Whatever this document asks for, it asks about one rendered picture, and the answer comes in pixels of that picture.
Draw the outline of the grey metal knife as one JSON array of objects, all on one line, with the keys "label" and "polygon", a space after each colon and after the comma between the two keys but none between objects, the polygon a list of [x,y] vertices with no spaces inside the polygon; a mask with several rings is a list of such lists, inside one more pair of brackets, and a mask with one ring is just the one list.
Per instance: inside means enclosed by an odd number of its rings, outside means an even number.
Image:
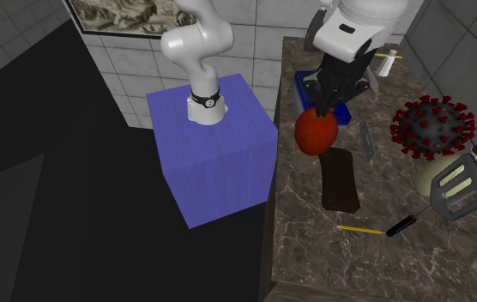
[{"label": "grey metal knife", "polygon": [[371,71],[370,67],[367,67],[365,70],[365,78],[369,83],[369,87],[372,90],[374,94],[377,94],[379,91],[379,86],[376,80],[376,77],[374,76],[374,73]]}]

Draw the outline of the blue rectangular box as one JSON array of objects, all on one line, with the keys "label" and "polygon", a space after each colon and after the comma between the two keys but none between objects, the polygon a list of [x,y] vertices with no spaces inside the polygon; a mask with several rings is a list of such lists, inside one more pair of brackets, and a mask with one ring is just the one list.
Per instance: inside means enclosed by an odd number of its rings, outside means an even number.
[{"label": "blue rectangular box", "polygon": [[[316,80],[314,74],[315,70],[311,71],[296,71],[293,77],[293,97],[297,106],[298,115],[304,110],[309,109],[315,105],[313,99],[305,91],[304,78],[313,76],[311,79]],[[337,104],[333,110],[333,114],[337,118],[338,125],[341,127],[347,127],[352,119],[351,113],[347,109],[346,104]]]}]

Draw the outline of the small white shaker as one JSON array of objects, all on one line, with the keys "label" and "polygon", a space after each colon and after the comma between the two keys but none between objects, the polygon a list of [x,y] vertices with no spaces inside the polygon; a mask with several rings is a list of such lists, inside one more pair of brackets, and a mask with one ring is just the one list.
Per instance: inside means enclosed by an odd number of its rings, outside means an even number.
[{"label": "small white shaker", "polygon": [[376,74],[380,77],[386,77],[389,75],[389,72],[392,68],[392,65],[396,59],[397,50],[389,50],[387,54],[378,54],[378,57],[381,57],[383,61],[377,68]]}]

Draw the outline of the red apple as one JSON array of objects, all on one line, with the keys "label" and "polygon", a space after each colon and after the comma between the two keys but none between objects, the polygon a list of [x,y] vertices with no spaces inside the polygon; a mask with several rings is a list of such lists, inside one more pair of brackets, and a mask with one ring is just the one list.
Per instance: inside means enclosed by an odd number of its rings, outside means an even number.
[{"label": "red apple", "polygon": [[338,135],[338,123],[331,110],[319,117],[315,108],[302,112],[294,127],[294,138],[299,150],[317,156],[330,148]]}]

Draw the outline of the grey metal scraper blade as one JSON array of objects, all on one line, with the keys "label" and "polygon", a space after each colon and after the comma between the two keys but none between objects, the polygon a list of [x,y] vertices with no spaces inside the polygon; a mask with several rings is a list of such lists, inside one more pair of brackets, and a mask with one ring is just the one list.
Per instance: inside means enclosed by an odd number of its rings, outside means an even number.
[{"label": "grey metal scraper blade", "polygon": [[364,121],[360,127],[360,134],[362,138],[362,145],[367,162],[372,165],[376,156],[376,149],[371,138],[371,132],[368,123]]}]

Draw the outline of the dark brown flat slab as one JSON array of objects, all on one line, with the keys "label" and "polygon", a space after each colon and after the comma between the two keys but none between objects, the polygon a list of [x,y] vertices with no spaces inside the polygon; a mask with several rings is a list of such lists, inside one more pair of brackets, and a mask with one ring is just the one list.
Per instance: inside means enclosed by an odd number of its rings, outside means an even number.
[{"label": "dark brown flat slab", "polygon": [[355,214],[360,209],[360,203],[354,180],[352,153],[342,148],[329,148],[319,159],[323,208]]}]

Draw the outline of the grey ball with red spikes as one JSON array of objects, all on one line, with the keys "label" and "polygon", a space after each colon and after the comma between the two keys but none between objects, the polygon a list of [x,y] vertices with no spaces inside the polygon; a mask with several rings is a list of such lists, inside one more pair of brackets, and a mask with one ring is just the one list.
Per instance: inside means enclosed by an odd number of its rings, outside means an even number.
[{"label": "grey ball with red spikes", "polygon": [[404,154],[433,161],[465,149],[474,137],[474,114],[463,103],[453,103],[450,96],[424,95],[397,110],[389,130],[391,141],[400,144]]}]

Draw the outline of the yellow pencil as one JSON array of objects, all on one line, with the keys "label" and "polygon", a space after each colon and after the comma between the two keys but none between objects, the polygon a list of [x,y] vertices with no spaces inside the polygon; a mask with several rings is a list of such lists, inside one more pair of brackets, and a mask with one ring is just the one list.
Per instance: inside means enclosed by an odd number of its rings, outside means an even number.
[{"label": "yellow pencil", "polygon": [[354,226],[334,225],[334,227],[339,230],[352,231],[352,232],[358,232],[358,233],[371,233],[371,234],[378,234],[378,235],[385,234],[385,232],[383,231],[354,227]]}]

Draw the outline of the blue robot stand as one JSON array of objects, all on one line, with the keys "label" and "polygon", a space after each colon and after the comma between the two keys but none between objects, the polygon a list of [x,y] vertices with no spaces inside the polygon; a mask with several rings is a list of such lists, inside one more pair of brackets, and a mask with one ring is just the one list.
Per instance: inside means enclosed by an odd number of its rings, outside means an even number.
[{"label": "blue robot stand", "polygon": [[228,107],[222,121],[187,118],[189,86],[148,94],[160,165],[189,228],[268,199],[278,130],[240,74],[219,79]]}]

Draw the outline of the framed wall picture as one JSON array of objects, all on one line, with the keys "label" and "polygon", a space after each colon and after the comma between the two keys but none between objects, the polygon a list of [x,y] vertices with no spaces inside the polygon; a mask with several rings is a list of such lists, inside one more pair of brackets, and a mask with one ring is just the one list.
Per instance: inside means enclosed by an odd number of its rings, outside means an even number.
[{"label": "framed wall picture", "polygon": [[63,0],[71,19],[85,34],[160,39],[196,17],[173,0]]}]

